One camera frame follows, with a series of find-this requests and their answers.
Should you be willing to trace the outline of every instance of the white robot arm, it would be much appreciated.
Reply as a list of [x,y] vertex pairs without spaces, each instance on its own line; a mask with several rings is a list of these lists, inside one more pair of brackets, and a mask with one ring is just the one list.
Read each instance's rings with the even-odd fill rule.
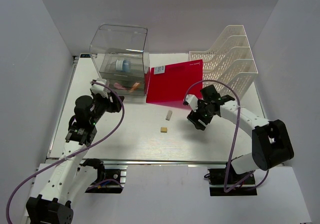
[[[187,119],[196,129],[205,130],[213,116],[236,124],[240,107],[233,97],[220,96],[214,85],[203,88],[201,94],[203,100],[189,94],[184,101],[192,109]],[[282,121],[270,121],[242,107],[240,110],[239,128],[252,138],[252,152],[231,161],[231,167],[237,175],[257,169],[267,171],[294,157],[286,126]]]
[[[106,85],[104,79],[96,80]],[[93,84],[91,96],[83,95],[75,101],[74,116],[69,121],[61,159],[89,147],[97,133],[96,124],[105,112],[120,112],[120,101],[104,87]],[[105,179],[104,163],[99,159],[80,162],[87,150],[57,165],[37,198],[26,204],[32,224],[70,224],[73,210],[80,196],[92,184]]]

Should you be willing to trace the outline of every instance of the clear plastic box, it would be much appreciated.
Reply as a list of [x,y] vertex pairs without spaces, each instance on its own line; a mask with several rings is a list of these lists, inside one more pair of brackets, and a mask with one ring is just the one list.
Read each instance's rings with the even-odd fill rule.
[[109,87],[118,94],[146,94],[150,74],[147,28],[103,23],[91,42],[90,56],[100,78],[109,80]]

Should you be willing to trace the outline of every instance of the white label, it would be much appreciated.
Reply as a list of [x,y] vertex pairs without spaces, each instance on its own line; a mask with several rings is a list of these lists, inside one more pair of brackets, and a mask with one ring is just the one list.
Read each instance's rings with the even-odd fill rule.
[[115,69],[117,70],[117,71],[122,71],[122,64],[123,64],[123,62],[124,62],[124,60],[116,60],[115,61]]
[[166,69],[166,66],[165,66],[165,65],[155,67],[155,68],[154,68],[154,73],[153,73],[153,74],[161,74],[161,73],[165,73],[165,69]]

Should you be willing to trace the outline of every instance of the purple cable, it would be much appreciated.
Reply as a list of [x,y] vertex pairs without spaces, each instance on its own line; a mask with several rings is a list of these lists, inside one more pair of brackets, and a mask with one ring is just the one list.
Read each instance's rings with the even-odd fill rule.
[[232,185],[229,189],[227,189],[227,184],[228,184],[228,177],[229,177],[229,172],[230,172],[230,166],[231,166],[231,161],[232,161],[232,155],[234,153],[235,150],[235,145],[236,145],[236,139],[237,139],[237,135],[238,135],[238,129],[239,129],[239,125],[240,125],[240,114],[241,114],[241,108],[240,108],[240,98],[238,97],[237,93],[227,84],[219,81],[219,80],[200,80],[197,81],[196,83],[192,84],[189,89],[186,91],[183,102],[186,100],[186,97],[190,91],[191,88],[193,88],[195,85],[199,84],[199,83],[204,83],[204,82],[214,82],[214,83],[219,83],[223,86],[225,86],[226,88],[228,88],[233,95],[235,96],[237,105],[239,106],[238,108],[238,112],[237,112],[237,116],[236,116],[236,123],[235,123],[235,130],[234,130],[234,135],[233,135],[233,140],[232,140],[232,145],[231,145],[231,150],[230,150],[230,154],[229,154],[229,158],[228,158],[228,162],[226,164],[226,171],[225,171],[225,177],[224,177],[224,183],[223,183],[223,190],[225,193],[230,192],[231,190],[233,190],[234,188],[236,188],[239,184],[241,184],[243,181],[245,181],[247,178],[250,177],[250,175],[252,174],[252,172],[250,172],[249,174],[247,174],[244,178],[242,178],[241,180],[239,180],[236,184]]
[[260,183],[258,185],[255,185],[253,187],[250,187],[250,188],[247,188],[247,189],[244,189],[244,190],[245,191],[251,191],[251,190],[257,189],[258,187],[260,187],[265,182],[265,180],[267,179],[268,175],[269,175],[269,170],[266,171],[264,178],[262,179],[262,181],[260,181]]
[[89,190],[91,190],[91,189],[93,189],[93,188],[95,188],[95,187],[97,187],[97,186],[99,186],[99,185],[101,185],[101,184],[103,184],[103,183],[106,183],[106,182],[114,182],[114,183],[116,183],[121,189],[123,189],[123,186],[122,186],[121,183],[118,182],[117,180],[115,180],[115,179],[105,179],[105,180],[102,180],[102,181],[100,181],[100,182],[98,182],[98,183],[96,183],[96,184],[88,187],[87,191],[89,191]]
[[122,100],[120,99],[120,97],[118,96],[118,94],[117,94],[115,91],[111,90],[108,86],[106,86],[106,85],[104,85],[104,84],[98,83],[98,82],[96,82],[96,81],[92,81],[91,83],[92,83],[92,84],[97,84],[97,85],[102,86],[102,87],[104,87],[104,88],[107,88],[107,89],[108,89],[109,91],[111,91],[111,92],[116,96],[116,98],[119,100],[119,102],[120,102],[120,104],[121,104],[121,107],[122,107],[122,116],[121,116],[121,119],[120,119],[118,125],[116,125],[116,127],[115,127],[112,131],[110,131],[110,133],[109,133],[108,135],[106,135],[106,136],[105,136],[104,138],[102,138],[101,140],[98,140],[96,143],[94,143],[94,144],[92,144],[92,145],[90,145],[90,146],[88,146],[88,147],[86,147],[86,148],[84,148],[84,149],[82,149],[82,150],[78,150],[78,151],[76,151],[76,152],[68,155],[66,158],[60,159],[60,160],[56,161],[55,163],[52,163],[52,164],[46,166],[45,168],[37,171],[36,173],[32,174],[31,176],[27,177],[24,181],[22,181],[22,182],[13,190],[13,192],[12,192],[12,194],[10,195],[10,197],[9,197],[9,199],[8,199],[8,202],[7,202],[7,204],[6,204],[5,216],[6,216],[6,221],[7,221],[9,224],[13,224],[12,221],[11,221],[11,219],[10,219],[10,204],[11,204],[11,201],[12,201],[12,199],[14,198],[15,194],[17,193],[17,191],[18,191],[26,182],[28,182],[28,181],[31,180],[32,178],[36,177],[36,176],[39,175],[40,173],[43,173],[44,171],[48,170],[49,168],[52,168],[52,167],[54,167],[54,166],[57,166],[57,165],[65,162],[67,158],[72,158],[72,157],[74,157],[74,156],[76,156],[76,155],[78,155],[78,154],[80,154],[80,153],[82,153],[82,152],[84,152],[84,151],[87,151],[87,150],[95,147],[96,145],[100,144],[100,143],[103,142],[105,139],[107,139],[108,137],[110,137],[110,136],[118,129],[118,127],[120,126],[120,124],[121,124],[122,121],[124,120],[124,117],[125,117],[125,108],[124,108],[124,104],[122,103]]

